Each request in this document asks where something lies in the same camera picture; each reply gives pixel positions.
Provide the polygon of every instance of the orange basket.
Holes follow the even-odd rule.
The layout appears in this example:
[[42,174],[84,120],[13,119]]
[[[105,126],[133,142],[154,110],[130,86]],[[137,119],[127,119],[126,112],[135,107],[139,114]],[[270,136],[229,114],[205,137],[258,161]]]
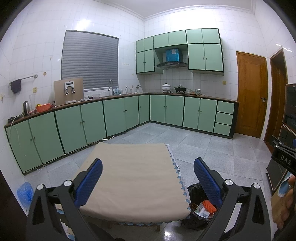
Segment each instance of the orange basket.
[[42,106],[36,106],[38,112],[43,112],[50,109],[50,103],[43,104]]

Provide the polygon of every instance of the silver screw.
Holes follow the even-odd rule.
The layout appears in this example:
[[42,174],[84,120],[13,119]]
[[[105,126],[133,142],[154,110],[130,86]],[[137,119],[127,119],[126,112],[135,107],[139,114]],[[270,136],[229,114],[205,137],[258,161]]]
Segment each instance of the silver screw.
[[71,180],[67,180],[64,182],[64,186],[68,187],[72,184],[72,181]]
[[233,181],[231,181],[230,179],[225,180],[226,185],[231,186],[233,184]]
[[254,188],[256,188],[256,189],[259,189],[259,188],[260,188],[260,185],[259,185],[258,183],[254,183],[253,186],[254,186]]
[[38,190],[41,190],[41,189],[43,189],[43,187],[44,187],[43,184],[39,184],[39,185],[37,186],[37,189],[38,189]]

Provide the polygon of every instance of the window blind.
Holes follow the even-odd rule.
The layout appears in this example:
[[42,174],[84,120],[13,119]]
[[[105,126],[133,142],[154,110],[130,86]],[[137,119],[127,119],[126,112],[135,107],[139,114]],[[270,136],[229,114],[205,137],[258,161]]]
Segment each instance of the window blind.
[[83,88],[118,87],[118,38],[81,31],[66,31],[62,79],[83,78]]

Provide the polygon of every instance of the black trash bag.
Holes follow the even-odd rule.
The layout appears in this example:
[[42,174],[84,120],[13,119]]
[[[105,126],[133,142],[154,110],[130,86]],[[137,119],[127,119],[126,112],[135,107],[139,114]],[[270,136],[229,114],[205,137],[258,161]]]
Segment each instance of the black trash bag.
[[[188,187],[189,196],[191,203],[195,203],[197,206],[203,202],[204,200],[208,200],[207,195],[205,194],[202,185],[200,183],[193,184]],[[187,229],[194,229],[194,230],[203,230],[206,228],[208,223],[210,222],[210,219],[203,218],[199,215],[197,215],[192,207],[191,204],[189,204],[191,208],[190,212],[190,218],[182,220],[182,226]]]

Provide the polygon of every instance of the brown countertop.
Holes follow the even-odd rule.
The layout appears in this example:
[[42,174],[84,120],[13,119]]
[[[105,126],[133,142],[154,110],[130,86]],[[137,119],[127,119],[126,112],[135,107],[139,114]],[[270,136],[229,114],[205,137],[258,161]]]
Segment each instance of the brown countertop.
[[[50,112],[53,112],[53,111],[57,111],[57,110],[69,108],[69,107],[72,107],[72,106],[77,106],[77,105],[82,105],[82,104],[87,104],[87,103],[92,103],[92,102],[97,102],[97,101],[102,101],[102,100],[117,99],[117,98],[124,98],[124,97],[130,97],[130,96],[139,96],[139,95],[148,95],[148,94],[150,94],[150,95],[187,96],[187,97],[195,97],[195,98],[203,98],[203,99],[213,99],[213,100],[222,100],[222,101],[227,101],[227,102],[232,102],[232,103],[238,103],[238,101],[235,101],[235,100],[218,98],[218,97],[211,97],[211,96],[195,96],[195,95],[177,94],[177,93],[148,93],[148,92],[144,92],[144,93],[139,93],[139,94],[134,93],[134,94],[124,94],[124,95],[116,95],[116,96],[107,96],[107,97],[102,97],[102,98],[88,100],[88,101],[76,102],[76,103],[73,103],[73,104],[60,105],[58,107],[51,108],[51,109],[49,109],[47,111],[44,111],[44,112],[41,112],[41,113],[36,113],[36,114],[33,114],[33,115],[28,115],[28,116],[22,117],[22,118],[20,118],[18,120],[15,120],[13,123],[14,124],[17,124],[17,123],[20,123],[20,122],[25,121],[25,120],[29,120],[29,119],[34,118],[34,117],[39,116],[39,115],[44,115],[44,114],[47,114],[47,113],[50,113]],[[6,124],[4,126],[4,128],[10,127],[10,126],[11,126],[11,123]]]

